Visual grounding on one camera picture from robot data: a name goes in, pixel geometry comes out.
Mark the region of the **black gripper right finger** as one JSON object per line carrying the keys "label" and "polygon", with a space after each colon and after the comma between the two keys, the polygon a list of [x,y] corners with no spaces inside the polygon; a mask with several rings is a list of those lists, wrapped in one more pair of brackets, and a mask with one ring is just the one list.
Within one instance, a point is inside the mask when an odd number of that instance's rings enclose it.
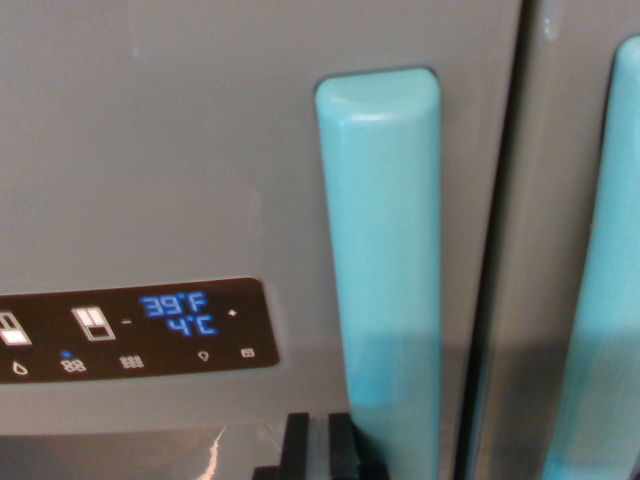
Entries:
{"label": "black gripper right finger", "polygon": [[331,413],[329,420],[329,475],[331,479],[383,480],[388,469],[382,457],[349,413]]}

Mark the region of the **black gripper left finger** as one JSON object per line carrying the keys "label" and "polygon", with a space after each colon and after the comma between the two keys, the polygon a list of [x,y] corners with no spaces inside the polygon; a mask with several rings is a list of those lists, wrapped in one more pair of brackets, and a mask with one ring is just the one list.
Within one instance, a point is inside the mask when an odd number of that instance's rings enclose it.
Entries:
{"label": "black gripper left finger", "polygon": [[253,480],[304,480],[307,465],[309,414],[290,413],[287,416],[278,465],[260,466],[253,471]]}

